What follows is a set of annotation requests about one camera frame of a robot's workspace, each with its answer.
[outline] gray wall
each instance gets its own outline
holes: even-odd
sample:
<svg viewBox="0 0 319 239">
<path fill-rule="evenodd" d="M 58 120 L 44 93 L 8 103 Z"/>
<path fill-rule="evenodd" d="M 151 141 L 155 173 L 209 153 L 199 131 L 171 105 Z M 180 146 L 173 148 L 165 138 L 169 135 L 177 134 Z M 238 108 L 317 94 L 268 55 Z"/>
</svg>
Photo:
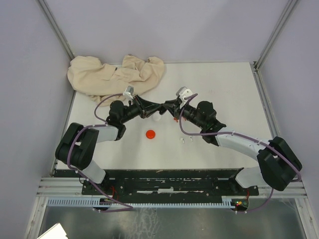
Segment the gray wall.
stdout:
<svg viewBox="0 0 319 239">
<path fill-rule="evenodd" d="M 23 238 L 72 96 L 69 61 L 34 0 L 0 8 L 0 238 Z"/>
<path fill-rule="evenodd" d="M 255 61 L 288 0 L 47 0 L 75 55 Z"/>
<path fill-rule="evenodd" d="M 276 42 L 262 76 L 279 130 L 301 160 L 319 222 L 319 1 L 301 1 Z"/>
</svg>

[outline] small white object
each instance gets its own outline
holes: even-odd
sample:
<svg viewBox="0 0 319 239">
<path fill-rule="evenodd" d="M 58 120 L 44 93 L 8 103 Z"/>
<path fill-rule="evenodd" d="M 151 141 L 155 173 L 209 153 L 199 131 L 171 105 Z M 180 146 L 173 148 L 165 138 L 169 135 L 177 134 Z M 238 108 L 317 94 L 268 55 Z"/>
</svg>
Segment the small white object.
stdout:
<svg viewBox="0 0 319 239">
<path fill-rule="evenodd" d="M 152 115 L 152 118 L 154 121 L 159 121 L 160 118 L 161 118 L 161 115 L 159 114 L 159 112 L 155 112 L 153 115 Z"/>
</svg>

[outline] white bracket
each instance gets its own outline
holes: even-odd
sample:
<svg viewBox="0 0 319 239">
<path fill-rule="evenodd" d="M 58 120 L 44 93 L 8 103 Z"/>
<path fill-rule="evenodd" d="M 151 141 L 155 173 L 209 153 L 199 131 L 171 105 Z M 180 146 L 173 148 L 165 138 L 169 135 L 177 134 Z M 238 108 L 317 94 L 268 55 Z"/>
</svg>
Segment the white bracket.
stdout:
<svg viewBox="0 0 319 239">
<path fill-rule="evenodd" d="M 127 88 L 123 92 L 123 96 L 125 96 L 125 98 L 130 101 L 130 100 L 133 99 L 133 92 L 134 92 L 134 87 L 133 86 L 127 86 Z"/>
<path fill-rule="evenodd" d="M 232 128 L 224 127 L 219 132 L 234 132 Z M 264 143 L 269 144 L 267 139 L 258 139 Z M 264 149 L 265 146 L 254 143 L 248 139 L 233 135 L 233 134 L 219 134 L 216 136 L 216 140 L 219 146 L 234 149 L 240 153 L 243 153 L 255 160 L 257 160 L 258 151 Z"/>
<path fill-rule="evenodd" d="M 176 93 L 176 96 L 178 96 L 182 103 L 180 104 L 179 108 L 181 109 L 187 102 L 187 100 L 185 98 L 190 97 L 193 95 L 193 92 L 186 88 L 186 87 L 182 87 L 179 89 L 179 91 Z"/>
</svg>

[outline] black mounting plate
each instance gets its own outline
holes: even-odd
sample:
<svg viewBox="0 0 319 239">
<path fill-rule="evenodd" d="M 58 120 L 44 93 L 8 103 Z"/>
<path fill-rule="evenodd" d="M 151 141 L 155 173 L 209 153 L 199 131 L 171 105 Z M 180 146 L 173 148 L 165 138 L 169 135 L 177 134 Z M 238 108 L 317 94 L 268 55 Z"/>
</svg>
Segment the black mounting plate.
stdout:
<svg viewBox="0 0 319 239">
<path fill-rule="evenodd" d="M 246 196 L 247 190 L 234 191 L 228 180 L 237 169 L 227 170 L 106 170 L 110 185 L 123 203 L 221 203 L 222 196 Z M 56 170 L 54 177 L 79 177 L 71 170 Z M 158 193 L 170 189 L 180 193 Z M 250 196 L 258 196 L 258 187 L 250 187 Z M 87 181 L 82 195 L 100 195 Z"/>
</svg>

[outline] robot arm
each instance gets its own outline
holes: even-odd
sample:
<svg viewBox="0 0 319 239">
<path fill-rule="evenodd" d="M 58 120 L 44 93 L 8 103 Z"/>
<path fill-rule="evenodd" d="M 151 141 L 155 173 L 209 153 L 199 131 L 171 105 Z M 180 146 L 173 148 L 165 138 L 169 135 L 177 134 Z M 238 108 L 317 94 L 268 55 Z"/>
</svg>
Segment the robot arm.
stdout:
<svg viewBox="0 0 319 239">
<path fill-rule="evenodd" d="M 253 142 L 250 140 L 252 137 L 237 133 L 219 122 L 212 103 L 202 101 L 198 103 L 197 108 L 187 104 L 187 99 L 193 95 L 190 89 L 183 87 L 176 95 L 176 100 L 167 101 L 163 106 L 173 117 L 180 119 L 182 116 L 201 128 L 199 134 L 190 135 L 201 135 L 207 143 L 231 148 L 258 161 L 259 167 L 240 169 L 233 176 L 241 187 L 248 188 L 267 183 L 272 188 L 283 191 L 296 176 L 291 166 L 266 147 L 267 145 L 288 159 L 298 171 L 302 169 L 301 163 L 284 139 L 277 136 L 272 140 L 254 138 Z"/>
<path fill-rule="evenodd" d="M 212 103 L 202 101 L 198 103 L 197 108 L 190 106 L 187 101 L 193 95 L 190 89 L 181 88 L 175 100 L 166 101 L 164 104 L 149 102 L 137 95 L 133 97 L 132 94 L 133 88 L 128 88 L 123 94 L 130 100 L 129 106 L 125 106 L 121 101 L 112 102 L 106 119 L 108 125 L 86 129 L 78 139 L 80 145 L 75 145 L 72 150 L 71 165 L 96 183 L 103 184 L 103 180 L 107 181 L 108 176 L 92 160 L 95 144 L 121 139 L 126 130 L 124 123 L 137 116 L 143 119 L 148 118 L 157 111 L 161 115 L 169 111 L 175 118 L 184 117 L 201 129 L 201 132 L 196 135 L 201 135 L 207 143 L 234 149 L 257 160 L 259 167 L 242 168 L 232 176 L 231 180 L 235 180 L 236 184 L 242 188 L 267 183 L 272 188 L 283 191 L 296 176 L 296 172 L 283 159 L 265 145 L 259 144 L 261 141 L 287 158 L 298 171 L 302 169 L 301 163 L 282 138 L 256 139 L 257 143 L 252 142 L 248 137 L 240 137 L 241 134 L 235 133 L 233 129 L 219 122 Z M 67 164 L 70 146 L 82 128 L 83 126 L 77 123 L 70 125 L 56 150 L 57 159 Z"/>
</svg>

